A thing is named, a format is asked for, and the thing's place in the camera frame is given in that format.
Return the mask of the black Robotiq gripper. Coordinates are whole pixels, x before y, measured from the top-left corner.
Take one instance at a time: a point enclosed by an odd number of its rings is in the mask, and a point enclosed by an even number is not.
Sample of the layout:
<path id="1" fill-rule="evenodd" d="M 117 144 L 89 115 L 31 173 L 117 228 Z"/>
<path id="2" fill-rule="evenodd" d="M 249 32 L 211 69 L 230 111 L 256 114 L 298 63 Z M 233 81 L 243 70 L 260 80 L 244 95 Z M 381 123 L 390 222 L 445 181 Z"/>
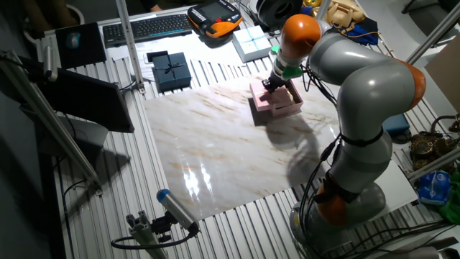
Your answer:
<path id="1" fill-rule="evenodd" d="M 277 76 L 275 73 L 271 73 L 270 77 L 266 80 L 262 80 L 262 85 L 270 93 L 273 94 L 274 91 L 285 85 L 286 80 Z"/>

